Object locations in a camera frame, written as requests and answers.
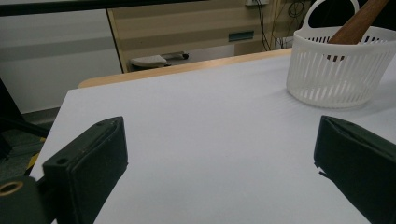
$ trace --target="wooden stick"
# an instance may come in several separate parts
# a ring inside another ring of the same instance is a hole
[[[368,0],[366,4],[338,30],[329,44],[356,45],[373,24],[389,0]]]

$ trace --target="white tabletop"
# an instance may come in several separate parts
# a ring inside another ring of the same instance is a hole
[[[321,115],[396,142],[396,62],[373,99],[304,105],[286,90],[290,56],[70,91],[41,164],[95,122],[123,116],[125,174],[95,223],[368,223],[313,154]]]

